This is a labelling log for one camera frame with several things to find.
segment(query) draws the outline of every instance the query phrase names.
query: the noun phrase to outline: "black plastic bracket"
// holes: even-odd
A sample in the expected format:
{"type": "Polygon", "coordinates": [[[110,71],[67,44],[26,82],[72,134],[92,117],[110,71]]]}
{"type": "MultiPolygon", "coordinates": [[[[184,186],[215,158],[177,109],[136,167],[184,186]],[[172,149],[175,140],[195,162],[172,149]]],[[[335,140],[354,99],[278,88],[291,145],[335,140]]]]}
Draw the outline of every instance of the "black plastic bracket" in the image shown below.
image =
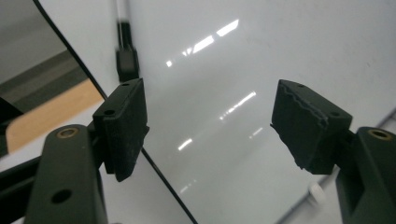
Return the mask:
{"type": "Polygon", "coordinates": [[[46,139],[24,223],[107,223],[91,139],[82,125],[46,139]]]}

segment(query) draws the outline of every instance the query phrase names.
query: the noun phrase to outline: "screw hole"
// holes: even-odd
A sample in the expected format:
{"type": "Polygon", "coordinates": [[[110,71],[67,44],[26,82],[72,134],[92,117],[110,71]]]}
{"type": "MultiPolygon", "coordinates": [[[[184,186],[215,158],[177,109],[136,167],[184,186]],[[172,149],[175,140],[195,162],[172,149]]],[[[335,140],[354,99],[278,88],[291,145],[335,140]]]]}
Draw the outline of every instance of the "screw hole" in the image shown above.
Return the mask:
{"type": "Polygon", "coordinates": [[[62,189],[56,192],[52,196],[51,200],[53,203],[64,203],[70,198],[70,196],[72,196],[72,191],[70,189],[62,189]]]}
{"type": "Polygon", "coordinates": [[[334,117],[339,117],[340,116],[340,113],[337,113],[337,112],[332,112],[332,113],[330,113],[332,116],[334,116],[334,117]]]}
{"type": "Polygon", "coordinates": [[[78,129],[77,128],[66,128],[66,129],[60,130],[56,134],[56,136],[58,138],[69,138],[69,137],[73,137],[77,133],[78,133],[78,129]]]}
{"type": "Polygon", "coordinates": [[[383,132],[381,130],[369,130],[369,134],[375,138],[385,140],[385,141],[390,141],[392,139],[392,136],[386,132],[383,132]]]}
{"type": "Polygon", "coordinates": [[[107,110],[107,111],[105,111],[105,114],[106,114],[106,115],[112,115],[112,114],[114,114],[114,113],[116,113],[116,111],[114,111],[114,110],[107,110]]]}

